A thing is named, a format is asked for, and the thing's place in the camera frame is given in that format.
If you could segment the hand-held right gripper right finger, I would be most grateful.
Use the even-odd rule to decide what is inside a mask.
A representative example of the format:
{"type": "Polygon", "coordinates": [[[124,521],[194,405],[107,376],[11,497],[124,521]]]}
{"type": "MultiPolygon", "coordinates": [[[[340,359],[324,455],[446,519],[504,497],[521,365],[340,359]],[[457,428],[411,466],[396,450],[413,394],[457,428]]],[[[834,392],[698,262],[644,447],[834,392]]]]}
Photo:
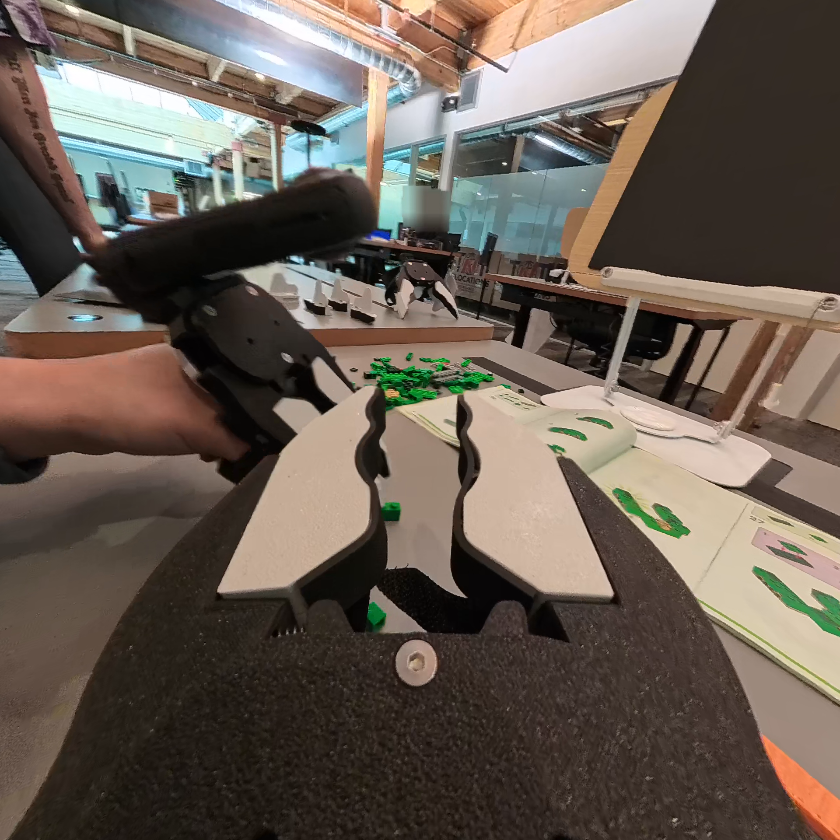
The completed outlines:
{"type": "Polygon", "coordinates": [[[608,603],[614,589],[557,455],[478,395],[456,409],[461,488],[452,566],[463,560],[533,605],[608,603]]]}

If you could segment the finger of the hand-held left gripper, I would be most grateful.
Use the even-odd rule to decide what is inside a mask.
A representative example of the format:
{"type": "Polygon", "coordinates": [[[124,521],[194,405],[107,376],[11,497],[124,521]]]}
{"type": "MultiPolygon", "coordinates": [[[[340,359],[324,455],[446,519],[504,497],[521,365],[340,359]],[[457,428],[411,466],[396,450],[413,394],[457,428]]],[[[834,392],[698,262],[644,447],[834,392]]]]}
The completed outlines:
{"type": "Polygon", "coordinates": [[[310,402],[292,397],[280,399],[274,405],[273,412],[294,434],[299,434],[303,428],[321,416],[320,411],[310,402]]]}
{"type": "Polygon", "coordinates": [[[341,404],[355,392],[354,386],[324,358],[315,358],[310,372],[308,401],[311,404],[341,404]]]}

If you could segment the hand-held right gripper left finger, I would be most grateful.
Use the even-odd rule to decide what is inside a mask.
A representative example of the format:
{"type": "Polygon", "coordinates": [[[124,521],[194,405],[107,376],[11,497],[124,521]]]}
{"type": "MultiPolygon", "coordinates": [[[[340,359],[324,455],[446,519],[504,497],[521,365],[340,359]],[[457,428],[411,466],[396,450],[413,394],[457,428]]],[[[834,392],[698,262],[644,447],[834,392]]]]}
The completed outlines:
{"type": "Polygon", "coordinates": [[[307,425],[280,453],[217,595],[281,599],[293,610],[367,600],[387,562],[376,485],[389,476],[384,431],[376,386],[307,425]]]}

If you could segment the wood-edged neighbouring desk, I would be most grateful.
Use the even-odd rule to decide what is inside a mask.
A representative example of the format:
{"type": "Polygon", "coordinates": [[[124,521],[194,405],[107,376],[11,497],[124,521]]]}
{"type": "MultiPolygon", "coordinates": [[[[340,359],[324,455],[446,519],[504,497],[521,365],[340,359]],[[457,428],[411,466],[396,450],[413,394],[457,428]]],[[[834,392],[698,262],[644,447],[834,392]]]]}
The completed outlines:
{"type": "MultiPolygon", "coordinates": [[[[373,324],[353,320],[349,314],[333,313],[320,317],[305,309],[314,281],[320,279],[322,290],[332,292],[333,273],[314,266],[273,264],[247,269],[245,277],[268,290],[276,271],[285,271],[300,292],[292,316],[326,347],[354,347],[375,344],[452,343],[489,340],[493,328],[474,318],[455,319],[446,310],[416,301],[404,320],[385,305],[381,289],[374,287],[377,317],[373,324]]],[[[40,298],[5,328],[5,340],[13,356],[29,359],[65,359],[132,350],[170,340],[166,327],[142,320],[126,308],[113,306],[114,297],[98,285],[89,266],[82,265],[61,281],[54,290],[40,298]],[[67,316],[74,312],[100,314],[103,320],[74,323],[67,316]]]]}

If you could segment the grey desk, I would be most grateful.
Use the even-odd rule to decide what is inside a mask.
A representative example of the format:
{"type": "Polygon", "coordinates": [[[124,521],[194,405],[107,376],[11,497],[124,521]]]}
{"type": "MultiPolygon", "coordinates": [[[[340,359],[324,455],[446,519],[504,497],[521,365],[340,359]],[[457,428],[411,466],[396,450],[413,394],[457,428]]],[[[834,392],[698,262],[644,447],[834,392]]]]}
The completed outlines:
{"type": "MultiPolygon", "coordinates": [[[[534,398],[592,384],[552,360],[499,342],[415,344],[415,353],[486,358],[534,398]]],[[[455,451],[398,416],[385,436],[402,504],[391,562],[448,577],[455,451]]],[[[762,444],[791,467],[777,488],[838,516],[838,438],[818,458],[776,440],[762,444]]],[[[166,554],[230,485],[194,457],[64,455],[21,486],[2,486],[2,838],[42,785],[89,674],[114,627],[166,554]]],[[[759,727],[803,772],[838,799],[838,705],[715,627],[759,727]]]]}

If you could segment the person's left hand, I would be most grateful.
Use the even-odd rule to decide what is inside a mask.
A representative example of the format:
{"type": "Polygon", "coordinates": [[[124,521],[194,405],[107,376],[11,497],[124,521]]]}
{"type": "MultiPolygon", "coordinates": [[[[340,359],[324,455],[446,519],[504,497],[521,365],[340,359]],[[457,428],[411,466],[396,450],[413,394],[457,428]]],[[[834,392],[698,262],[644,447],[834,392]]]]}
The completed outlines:
{"type": "Polygon", "coordinates": [[[223,423],[217,401],[163,344],[62,360],[56,396],[58,454],[238,460],[249,451],[223,423]]]}

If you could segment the pile of green bricks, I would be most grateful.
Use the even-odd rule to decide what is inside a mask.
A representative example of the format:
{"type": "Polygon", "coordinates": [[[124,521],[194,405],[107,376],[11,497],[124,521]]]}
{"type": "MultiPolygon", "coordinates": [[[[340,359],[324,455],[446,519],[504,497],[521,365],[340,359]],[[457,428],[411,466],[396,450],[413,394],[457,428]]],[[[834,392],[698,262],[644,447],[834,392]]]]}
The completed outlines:
{"type": "Polygon", "coordinates": [[[364,371],[353,367],[351,376],[358,382],[352,384],[377,386],[384,393],[385,408],[390,410],[459,395],[495,381],[493,374],[481,370],[471,359],[457,362],[407,353],[404,361],[407,365],[400,367],[391,357],[381,356],[364,371]]]}

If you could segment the spare black white gripper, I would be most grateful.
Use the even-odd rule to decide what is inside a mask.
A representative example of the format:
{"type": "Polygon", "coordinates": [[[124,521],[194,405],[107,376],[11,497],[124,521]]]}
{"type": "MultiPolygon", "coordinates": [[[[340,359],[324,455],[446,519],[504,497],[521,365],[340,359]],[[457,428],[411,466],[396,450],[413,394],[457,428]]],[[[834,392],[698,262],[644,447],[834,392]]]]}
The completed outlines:
{"type": "Polygon", "coordinates": [[[446,310],[455,319],[459,311],[455,299],[457,286],[451,273],[441,277],[427,262],[410,259],[385,273],[385,303],[404,320],[415,301],[430,302],[434,312],[446,310]]]}

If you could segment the building instruction booklet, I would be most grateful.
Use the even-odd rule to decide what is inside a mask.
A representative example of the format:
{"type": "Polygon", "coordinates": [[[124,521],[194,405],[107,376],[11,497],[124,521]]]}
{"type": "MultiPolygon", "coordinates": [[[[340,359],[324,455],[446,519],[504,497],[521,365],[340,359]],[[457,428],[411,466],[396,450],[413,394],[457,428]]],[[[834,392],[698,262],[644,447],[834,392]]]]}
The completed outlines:
{"type": "MultiPolygon", "coordinates": [[[[630,537],[643,537],[709,618],[838,702],[838,538],[642,449],[636,428],[606,409],[538,405],[500,385],[400,412],[459,447],[462,395],[478,395],[552,449],[594,543],[595,528],[606,526],[623,557],[641,560],[630,537]],[[607,523],[613,513],[630,526],[629,537],[607,523]]],[[[453,575],[480,604],[542,604],[468,560],[453,575]]]]}

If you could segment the orange brick separator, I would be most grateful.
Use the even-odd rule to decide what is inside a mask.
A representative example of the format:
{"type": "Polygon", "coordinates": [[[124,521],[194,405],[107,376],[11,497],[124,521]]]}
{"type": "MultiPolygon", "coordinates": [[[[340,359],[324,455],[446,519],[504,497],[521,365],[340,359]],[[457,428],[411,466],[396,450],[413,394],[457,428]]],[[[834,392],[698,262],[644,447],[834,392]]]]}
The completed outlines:
{"type": "Polygon", "coordinates": [[[838,839],[839,799],[771,740],[761,738],[780,782],[809,828],[821,839],[838,839]]]}

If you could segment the wood-backed black panel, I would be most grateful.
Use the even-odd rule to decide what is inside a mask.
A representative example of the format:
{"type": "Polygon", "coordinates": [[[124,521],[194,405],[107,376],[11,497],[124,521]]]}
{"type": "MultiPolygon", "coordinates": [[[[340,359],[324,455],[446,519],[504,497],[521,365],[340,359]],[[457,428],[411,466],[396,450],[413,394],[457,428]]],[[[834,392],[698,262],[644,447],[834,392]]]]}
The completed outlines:
{"type": "Polygon", "coordinates": [[[581,284],[838,330],[838,2],[715,2],[625,130],[581,284]]]}

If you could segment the wooden post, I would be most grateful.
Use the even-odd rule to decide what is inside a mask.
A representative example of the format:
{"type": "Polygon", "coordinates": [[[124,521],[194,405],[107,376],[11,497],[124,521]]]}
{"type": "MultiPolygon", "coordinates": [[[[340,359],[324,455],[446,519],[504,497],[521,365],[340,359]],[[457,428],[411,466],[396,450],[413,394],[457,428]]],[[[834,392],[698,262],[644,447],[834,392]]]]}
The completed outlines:
{"type": "Polygon", "coordinates": [[[744,410],[738,430],[749,432],[759,427],[763,415],[770,410],[769,400],[778,395],[813,333],[814,329],[802,326],[788,328],[777,322],[760,322],[726,390],[710,410],[710,419],[715,422],[729,420],[761,364],[769,361],[756,393],[744,410]]]}

